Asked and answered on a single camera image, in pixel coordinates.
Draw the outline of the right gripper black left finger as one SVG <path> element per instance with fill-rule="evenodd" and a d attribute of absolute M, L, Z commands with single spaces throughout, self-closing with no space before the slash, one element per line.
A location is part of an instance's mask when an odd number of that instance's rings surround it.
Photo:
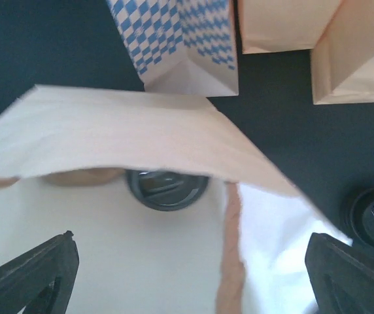
<path fill-rule="evenodd" d="M 65 313 L 78 267 L 78 249 L 70 231 L 3 264 L 0 313 Z"/>

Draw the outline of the cream paper bag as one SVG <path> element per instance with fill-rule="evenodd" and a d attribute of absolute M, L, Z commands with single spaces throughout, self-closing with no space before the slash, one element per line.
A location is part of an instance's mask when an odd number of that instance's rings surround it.
<path fill-rule="evenodd" d="M 45 180 L 115 168 L 209 184 L 163 212 L 123 175 L 87 187 Z M 215 313 L 228 243 L 248 272 L 245 313 L 308 313 L 310 236 L 349 243 L 206 98 L 36 86 L 0 115 L 0 265 L 67 231 L 79 254 L 69 313 Z"/>

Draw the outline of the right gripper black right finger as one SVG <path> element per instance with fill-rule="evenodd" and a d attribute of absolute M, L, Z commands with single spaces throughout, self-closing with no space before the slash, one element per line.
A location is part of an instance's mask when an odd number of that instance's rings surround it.
<path fill-rule="evenodd" d="M 374 313 L 374 259 L 328 234 L 313 233 L 305 265 L 318 313 Z"/>

